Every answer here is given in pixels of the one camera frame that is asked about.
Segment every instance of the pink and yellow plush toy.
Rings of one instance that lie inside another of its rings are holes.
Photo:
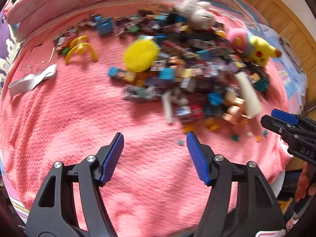
[[[252,62],[260,67],[267,64],[269,57],[278,58],[282,52],[269,45],[261,37],[254,36],[243,28],[233,28],[229,31],[226,38],[231,42],[231,47],[240,50],[245,60]]]

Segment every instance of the pink blanket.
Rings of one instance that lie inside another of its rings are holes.
[[[78,56],[65,65],[62,56],[55,53],[47,64],[53,37],[89,13],[130,15],[149,4],[141,0],[107,3],[59,18],[35,34],[21,50],[3,88],[0,124],[4,170],[27,208],[31,208],[55,161],[78,163],[108,145],[119,131],[124,135],[125,147],[112,180],[101,189],[118,235],[165,236],[198,224],[210,189],[199,180],[186,146],[177,145],[177,140],[185,140],[180,123],[166,123],[160,102],[136,104],[122,100],[122,86],[113,85],[106,75],[111,66],[124,68],[122,53],[131,39],[124,42],[114,36],[100,38],[96,32],[87,31],[99,61]],[[244,27],[240,21],[219,13],[216,20],[227,28]],[[11,81],[41,72],[53,63],[58,65],[57,77],[42,82],[31,92],[9,96]],[[261,116],[274,108],[287,110],[286,94],[272,61],[266,70],[271,86],[267,100],[260,96]],[[247,137],[248,131],[262,136],[260,118],[246,125],[239,142],[231,140],[229,125],[224,122],[218,131],[210,132],[199,121],[196,134],[202,143],[232,162],[257,162],[271,182],[290,157],[274,133],[261,142]],[[75,187],[77,214],[84,228],[79,197]],[[235,201],[233,185],[230,208]]]

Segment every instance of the yellow arch toy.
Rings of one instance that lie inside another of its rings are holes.
[[[74,54],[74,53],[78,53],[80,55],[83,55],[87,50],[89,50],[91,52],[92,55],[92,59],[94,61],[98,60],[97,54],[95,53],[95,51],[93,50],[91,44],[89,44],[87,41],[89,40],[88,36],[81,36],[76,38],[75,40],[73,40],[70,45],[69,48],[71,49],[68,54],[66,55],[65,58],[65,63],[68,64],[70,57]]]

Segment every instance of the white tube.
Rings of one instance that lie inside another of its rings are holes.
[[[173,111],[172,111],[172,105],[171,105],[171,90],[166,91],[162,97],[162,105],[163,105],[163,111],[165,113],[167,123],[172,124],[173,123]]]
[[[244,72],[240,71],[236,73],[235,78],[240,86],[240,98],[245,100],[246,116],[253,119],[262,111],[256,91]]]

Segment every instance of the pile of toys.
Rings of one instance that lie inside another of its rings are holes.
[[[184,0],[157,14],[143,9],[116,19],[92,14],[55,38],[58,52],[67,56],[78,29],[88,27],[100,36],[136,37],[124,54],[126,70],[111,67],[108,75],[128,84],[125,100],[162,100],[167,122],[172,123],[175,114],[184,132],[202,118],[215,131],[219,119],[239,126],[257,116],[261,105],[254,89],[267,92],[264,66],[269,57],[281,56],[244,29],[226,33],[225,26],[214,20],[209,3],[199,0]]]

